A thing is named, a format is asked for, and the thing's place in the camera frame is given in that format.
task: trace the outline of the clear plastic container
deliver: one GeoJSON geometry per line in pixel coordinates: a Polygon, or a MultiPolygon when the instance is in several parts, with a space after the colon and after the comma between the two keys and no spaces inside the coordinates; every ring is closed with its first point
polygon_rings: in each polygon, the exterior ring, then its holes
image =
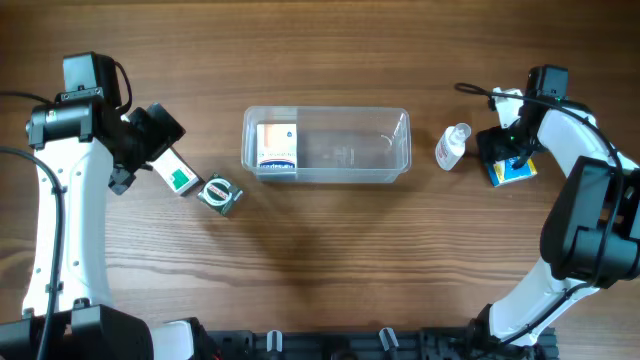
{"type": "Polygon", "coordinates": [[[242,166],[261,181],[392,183],[411,167],[409,114],[375,107],[250,107],[244,114],[242,166]],[[261,124],[296,124],[295,167],[258,165],[261,124]]]}

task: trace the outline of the black cable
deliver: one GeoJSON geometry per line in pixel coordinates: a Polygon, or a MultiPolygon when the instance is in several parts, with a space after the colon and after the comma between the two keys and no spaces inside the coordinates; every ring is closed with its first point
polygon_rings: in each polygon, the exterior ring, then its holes
{"type": "MultiPolygon", "coordinates": [[[[529,101],[535,104],[539,104],[539,105],[543,105],[546,106],[550,109],[554,109],[554,110],[558,110],[566,115],[569,115],[571,117],[573,117],[574,119],[578,120],[581,124],[585,125],[586,127],[588,127],[596,136],[598,136],[602,142],[604,143],[605,147],[607,148],[607,150],[609,151],[609,156],[611,158],[613,158],[613,161],[616,165],[615,167],[615,179],[616,179],[616,192],[614,194],[614,200],[613,200],[613,207],[611,212],[609,213],[609,217],[607,218],[607,223],[605,225],[605,229],[604,232],[602,233],[602,239],[600,240],[600,245],[598,246],[598,252],[596,254],[596,259],[594,262],[594,269],[593,269],[593,278],[585,283],[582,283],[580,285],[576,285],[574,287],[572,287],[571,289],[569,289],[568,291],[565,291],[564,295],[555,303],[553,304],[549,310],[547,310],[539,319],[537,319],[536,321],[534,321],[533,323],[527,325],[524,329],[522,329],[521,331],[519,331],[517,334],[509,337],[507,340],[502,341],[498,344],[498,346],[507,346],[509,344],[511,344],[512,342],[516,341],[517,339],[521,338],[522,336],[530,333],[531,331],[533,331],[535,328],[537,328],[538,326],[540,326],[540,324],[542,324],[545,320],[547,320],[551,315],[553,315],[553,313],[558,310],[567,300],[569,300],[571,298],[571,296],[573,296],[573,294],[575,294],[577,291],[594,286],[598,284],[598,282],[600,281],[600,276],[602,273],[602,259],[604,257],[604,253],[607,247],[607,241],[609,240],[609,235],[611,233],[611,230],[613,229],[613,224],[615,223],[615,219],[618,216],[618,210],[620,208],[620,203],[622,202],[622,196],[623,196],[623,186],[624,186],[624,174],[622,172],[622,163],[620,162],[620,158],[618,157],[618,151],[613,147],[613,145],[611,145],[611,142],[607,139],[607,137],[602,133],[602,131],[600,131],[600,129],[598,129],[597,127],[595,127],[593,124],[591,124],[589,122],[588,119],[583,119],[580,116],[578,116],[578,114],[567,110],[559,105],[555,105],[555,104],[550,104],[547,102],[544,102],[542,100],[538,100],[535,98],[531,98],[528,96],[520,96],[520,95],[513,95],[513,94],[504,94],[504,93],[496,93],[496,92],[491,92],[491,91],[487,91],[479,86],[473,85],[473,84],[467,84],[467,83],[457,83],[454,85],[454,88],[457,91],[466,93],[466,94],[471,94],[471,95],[484,95],[487,96],[489,98],[489,100],[491,100],[494,96],[497,97],[504,97],[504,98],[511,98],[511,99],[518,99],[518,100],[523,100],[523,101],[529,101]]],[[[482,357],[485,357],[493,352],[495,352],[496,350],[493,351],[485,351],[483,354],[475,357],[474,359],[480,359],[482,357]]]]}
{"type": "Polygon", "coordinates": [[[41,103],[50,105],[53,104],[53,102],[51,102],[51,100],[47,100],[41,96],[38,95],[34,95],[34,94],[30,94],[30,93],[25,93],[22,91],[0,91],[0,96],[15,96],[15,97],[23,97],[23,98],[27,98],[27,99],[31,99],[31,100],[35,100],[35,101],[40,101],[41,103]]]}
{"type": "Polygon", "coordinates": [[[62,186],[60,181],[54,174],[54,172],[40,159],[35,156],[24,152],[22,150],[0,146],[0,153],[11,154],[19,156],[23,159],[27,159],[35,163],[42,171],[47,175],[51,182],[52,192],[56,200],[56,226],[53,239],[53,259],[51,261],[51,278],[49,280],[49,302],[47,304],[47,315],[45,316],[44,329],[42,330],[42,337],[40,338],[40,347],[38,348],[37,360],[44,360],[47,358],[49,350],[49,338],[51,337],[51,328],[53,326],[53,313],[56,307],[56,300],[58,298],[58,280],[60,269],[60,249],[62,248],[62,217],[64,212],[64,199],[62,197],[62,186]]]}
{"type": "Polygon", "coordinates": [[[122,73],[122,77],[124,78],[124,83],[127,85],[127,92],[129,93],[129,101],[127,101],[126,104],[116,108],[118,115],[124,115],[128,113],[129,110],[131,109],[131,104],[133,103],[133,94],[131,93],[131,84],[129,83],[129,77],[127,77],[127,72],[124,71],[124,67],[122,67],[122,64],[120,64],[117,61],[115,63],[118,69],[120,69],[120,72],[122,73]]]}

